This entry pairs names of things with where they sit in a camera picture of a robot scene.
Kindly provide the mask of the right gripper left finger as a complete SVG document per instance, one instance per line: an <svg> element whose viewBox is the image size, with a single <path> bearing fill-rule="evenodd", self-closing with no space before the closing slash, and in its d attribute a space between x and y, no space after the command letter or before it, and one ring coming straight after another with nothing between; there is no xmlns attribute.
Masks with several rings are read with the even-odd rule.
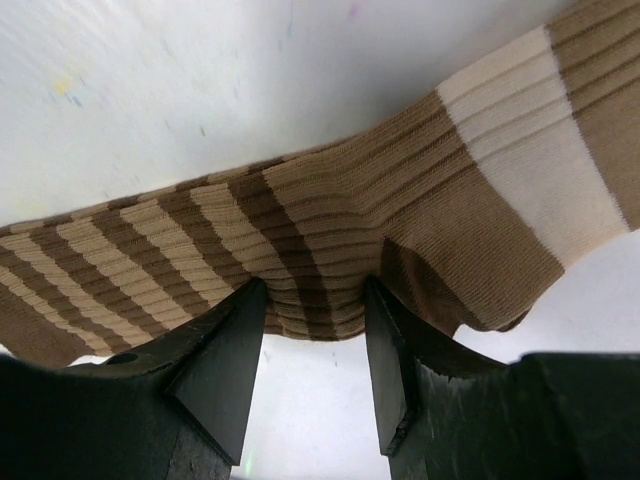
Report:
<svg viewBox="0 0 640 480"><path fill-rule="evenodd" d="M240 463L264 282L101 364L1 360L5 479L226 479Z"/></svg>

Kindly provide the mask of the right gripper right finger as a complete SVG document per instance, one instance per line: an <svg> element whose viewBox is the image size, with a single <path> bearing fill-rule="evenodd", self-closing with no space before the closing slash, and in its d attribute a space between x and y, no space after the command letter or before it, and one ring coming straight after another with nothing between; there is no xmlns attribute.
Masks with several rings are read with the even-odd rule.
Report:
<svg viewBox="0 0 640 480"><path fill-rule="evenodd" d="M639 358L481 355L365 286L381 453L395 479L635 479Z"/></svg>

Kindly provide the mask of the brown striped sock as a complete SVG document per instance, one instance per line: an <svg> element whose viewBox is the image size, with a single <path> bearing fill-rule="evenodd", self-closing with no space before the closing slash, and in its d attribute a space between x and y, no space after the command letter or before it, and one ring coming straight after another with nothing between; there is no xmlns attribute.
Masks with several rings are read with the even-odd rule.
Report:
<svg viewBox="0 0 640 480"><path fill-rule="evenodd" d="M251 278L265 330L362 333L379 277L447 335L515 327L639 227L639 5L579 1L367 132L1 230L1 342L61 368Z"/></svg>

